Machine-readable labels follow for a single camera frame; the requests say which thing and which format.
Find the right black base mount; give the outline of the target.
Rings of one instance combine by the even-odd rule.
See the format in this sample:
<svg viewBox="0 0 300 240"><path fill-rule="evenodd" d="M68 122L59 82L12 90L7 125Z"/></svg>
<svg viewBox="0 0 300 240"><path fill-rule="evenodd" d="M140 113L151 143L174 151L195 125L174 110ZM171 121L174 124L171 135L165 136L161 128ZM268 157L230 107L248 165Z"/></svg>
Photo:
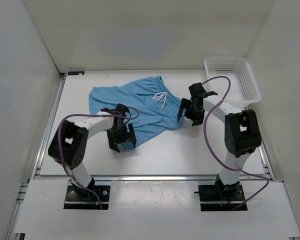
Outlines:
<svg viewBox="0 0 300 240"><path fill-rule="evenodd" d="M235 190L224 195L218 192L215 185L199 185L194 194L199 196L201 212L229 212L233 209L235 211L248 210L246 203L239 206L246 200L241 184Z"/></svg>

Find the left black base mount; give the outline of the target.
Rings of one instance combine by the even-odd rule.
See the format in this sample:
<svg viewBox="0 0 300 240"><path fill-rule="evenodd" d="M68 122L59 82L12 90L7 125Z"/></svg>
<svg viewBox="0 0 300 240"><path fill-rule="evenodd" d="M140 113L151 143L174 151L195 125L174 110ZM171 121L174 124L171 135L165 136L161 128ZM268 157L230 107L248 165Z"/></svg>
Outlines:
<svg viewBox="0 0 300 240"><path fill-rule="evenodd" d="M110 202L110 185L95 185L94 192L100 198L86 190L80 190L71 181L68 181L63 208L66 210L108 210Z"/></svg>

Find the aluminium frame rail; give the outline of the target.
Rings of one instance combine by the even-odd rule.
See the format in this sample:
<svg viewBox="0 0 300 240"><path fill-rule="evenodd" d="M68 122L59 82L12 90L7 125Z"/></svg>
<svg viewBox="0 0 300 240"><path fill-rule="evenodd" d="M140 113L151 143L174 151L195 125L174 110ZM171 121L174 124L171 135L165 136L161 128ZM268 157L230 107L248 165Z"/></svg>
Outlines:
<svg viewBox="0 0 300 240"><path fill-rule="evenodd" d="M48 156L48 147L65 116L89 112L88 95L93 87L121 86L156 76L180 98L189 98L189 86L207 78L203 69L86 71L65 76L51 109L33 179L66 179L63 168ZM192 126L189 120L180 129L166 130L132 151L110 150L106 133L99 133L87 141L83 163L97 181L212 180L222 168L215 156L223 160L226 154L224 125L210 116L207 140L202 126Z"/></svg>

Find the white plastic basket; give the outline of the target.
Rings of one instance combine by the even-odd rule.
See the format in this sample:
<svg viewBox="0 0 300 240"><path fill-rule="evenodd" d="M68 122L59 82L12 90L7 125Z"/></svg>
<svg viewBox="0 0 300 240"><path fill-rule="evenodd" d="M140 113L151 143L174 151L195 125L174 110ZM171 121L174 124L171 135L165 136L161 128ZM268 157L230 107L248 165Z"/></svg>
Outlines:
<svg viewBox="0 0 300 240"><path fill-rule="evenodd" d="M221 97L228 89L228 81L221 76L229 78L230 90L225 101L231 105L244 109L261 101L261 94L252 68L245 58L234 56L206 57L204 68L208 79L217 77L207 84L211 91L218 93Z"/></svg>

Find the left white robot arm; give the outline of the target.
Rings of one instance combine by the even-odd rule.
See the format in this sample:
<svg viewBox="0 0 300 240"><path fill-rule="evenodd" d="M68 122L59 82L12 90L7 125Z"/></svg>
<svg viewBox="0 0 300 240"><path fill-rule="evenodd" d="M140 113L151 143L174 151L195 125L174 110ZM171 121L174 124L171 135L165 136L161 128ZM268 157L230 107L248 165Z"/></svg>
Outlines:
<svg viewBox="0 0 300 240"><path fill-rule="evenodd" d="M71 114L61 120L48 155L62 166L83 200L96 195L95 180L83 163L88 140L105 132L109 148L117 153L126 143L136 147L137 137L129 122L137 118L131 115L132 109L119 103L114 109L103 108L97 114Z"/></svg>

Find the light blue shorts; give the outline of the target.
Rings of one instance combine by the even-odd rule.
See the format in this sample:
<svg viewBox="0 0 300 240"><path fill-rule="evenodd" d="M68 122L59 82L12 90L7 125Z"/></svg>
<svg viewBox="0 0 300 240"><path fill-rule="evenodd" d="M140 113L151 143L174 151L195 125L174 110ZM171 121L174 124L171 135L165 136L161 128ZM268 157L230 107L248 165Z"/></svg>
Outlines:
<svg viewBox="0 0 300 240"><path fill-rule="evenodd" d="M93 87L88 97L89 112L114 109L118 104L136 108L139 117L131 120L136 147L165 130L178 130L185 118L178 120L181 99L165 86L161 76L146 77L122 86Z"/></svg>

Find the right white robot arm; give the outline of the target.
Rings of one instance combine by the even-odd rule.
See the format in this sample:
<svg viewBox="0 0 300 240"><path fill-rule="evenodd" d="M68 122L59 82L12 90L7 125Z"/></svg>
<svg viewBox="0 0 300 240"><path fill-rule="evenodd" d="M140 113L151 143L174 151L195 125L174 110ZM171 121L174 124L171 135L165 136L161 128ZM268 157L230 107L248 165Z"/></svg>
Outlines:
<svg viewBox="0 0 300 240"><path fill-rule="evenodd" d="M214 193L220 200L226 200L238 189L247 159L261 145L257 115L253 110L242 110L225 102L216 92L206 91L200 82L188 89L191 98L181 100L177 120L185 117L192 121L192 126L203 125L205 140L208 139L206 130L210 115L224 123L227 154L216 177Z"/></svg>

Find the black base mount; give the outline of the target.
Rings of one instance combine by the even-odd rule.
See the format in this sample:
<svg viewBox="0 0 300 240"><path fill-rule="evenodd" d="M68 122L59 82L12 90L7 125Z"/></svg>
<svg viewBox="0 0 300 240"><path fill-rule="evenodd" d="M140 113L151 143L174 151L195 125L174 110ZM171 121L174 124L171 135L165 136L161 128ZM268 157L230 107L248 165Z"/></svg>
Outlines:
<svg viewBox="0 0 300 240"><path fill-rule="evenodd" d="M80 190L71 181L68 181L63 208L66 210L108 210L110 202L110 185L95 185L94 192L100 198L86 190Z"/></svg>
<svg viewBox="0 0 300 240"><path fill-rule="evenodd" d="M194 194L199 196L201 212L229 212L233 209L235 211L248 210L246 203L239 206L246 200L241 184L235 190L224 195L218 192L215 185L199 185Z"/></svg>

